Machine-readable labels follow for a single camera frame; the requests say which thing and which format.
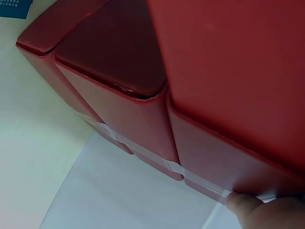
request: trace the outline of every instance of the white paper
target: white paper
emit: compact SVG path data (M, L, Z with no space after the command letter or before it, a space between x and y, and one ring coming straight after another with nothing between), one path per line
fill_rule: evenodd
M201 229L215 205L94 134L41 229Z

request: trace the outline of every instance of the tape strip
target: tape strip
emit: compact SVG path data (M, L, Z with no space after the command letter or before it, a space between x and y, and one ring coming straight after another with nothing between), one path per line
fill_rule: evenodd
M184 167L182 167L178 163L173 162L173 161L169 161L169 160L165 160L164 158L160 157L159 155L154 154L153 152L149 151L148 149L146 149L146 148L136 144L135 142L129 140L128 138L114 132L106 124L98 123L98 122L94 121L93 119L91 119L90 117L88 117L87 115L82 114L82 113L80 113L76 110L75 110L75 112L78 113L85 121L87 121L91 125L95 126L99 130L103 131L105 134L107 134L108 136L110 136L114 140L116 140L118 142L121 142L121 143L124 143L130 149L133 149L133 150L137 151L141 155L143 155L146 158L156 162L157 164L163 166L164 168L166 168L166 169L168 169L172 172L179 173L179 174L183 175L185 178L189 179L190 181L192 181L192 182L206 188L207 190L210 190L210 191L212 191L212 192L214 192L214 193L216 193L216 194L218 194L218 195L220 195L224 198L227 197L230 194L230 191L225 190L224 188L221 188L221 187L211 183L210 181L208 181L206 179L203 179L202 177L188 171L187 169L185 169Z

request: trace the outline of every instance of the red container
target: red container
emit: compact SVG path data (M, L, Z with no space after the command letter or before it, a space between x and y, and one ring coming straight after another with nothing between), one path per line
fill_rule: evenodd
M55 60L113 131L179 162L165 104L165 71L145 1L112 0L60 44ZM168 176L182 179L138 149L132 151Z
M245 182L248 192L260 180L265 184L264 176L271 176L271 168L266 169L274 166L270 161L304 176L305 2L149 0L149 4L173 103L185 115L172 117L181 164L197 167L203 175L217 173L206 167L217 163L228 172L211 176L211 181L228 180L230 185L226 184L233 187L237 174L247 177L244 167L236 166L246 160L246 170L252 173ZM192 120L196 121L192 128L181 127ZM209 149L198 150L214 145L199 123L256 154L222 150L210 157ZM190 137L202 143L195 146ZM282 175L272 177L285 181ZM294 193L293 187L287 183L287 190L276 193Z
M261 198L305 191L305 180L211 130L175 109L167 107L181 165L188 171L228 190ZM223 202L224 198L184 178L187 185Z
M55 65L54 53L63 39L108 1L87 0L84 4L83 1L59 0L39 16L16 42L25 58L69 106L99 123L103 123L102 119ZM131 153L124 144L115 144Z

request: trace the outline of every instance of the fingertip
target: fingertip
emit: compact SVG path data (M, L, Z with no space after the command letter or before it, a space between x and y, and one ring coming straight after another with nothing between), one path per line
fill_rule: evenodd
M226 207L233 212L240 222L244 221L263 202L247 194L231 193L225 200Z

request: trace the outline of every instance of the box lid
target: box lid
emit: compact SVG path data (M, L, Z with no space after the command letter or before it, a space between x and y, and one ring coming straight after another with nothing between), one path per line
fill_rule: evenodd
M17 45L44 56L75 27L109 0L59 0L40 15L17 39Z
M166 74L146 1L112 0L74 31L57 61L123 92L152 96Z

